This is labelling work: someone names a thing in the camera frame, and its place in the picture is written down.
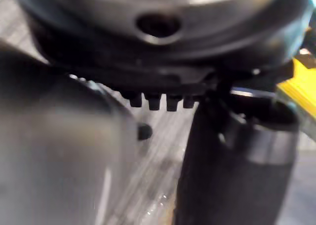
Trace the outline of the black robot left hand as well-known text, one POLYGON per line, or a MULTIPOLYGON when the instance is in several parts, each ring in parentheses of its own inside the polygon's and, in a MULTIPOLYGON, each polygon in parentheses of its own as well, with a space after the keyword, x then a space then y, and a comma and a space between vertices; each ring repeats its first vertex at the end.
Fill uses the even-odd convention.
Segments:
POLYGON ((53 65, 133 107, 199 107, 176 225, 274 225, 296 157, 297 113, 275 97, 294 74, 312 0, 17 0, 53 65))

